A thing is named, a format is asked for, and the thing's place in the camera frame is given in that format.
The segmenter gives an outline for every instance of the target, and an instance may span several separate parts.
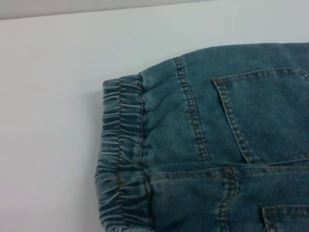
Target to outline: jeans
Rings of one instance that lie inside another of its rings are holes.
[[[309,43],[219,46],[104,82],[107,232],[309,231]]]

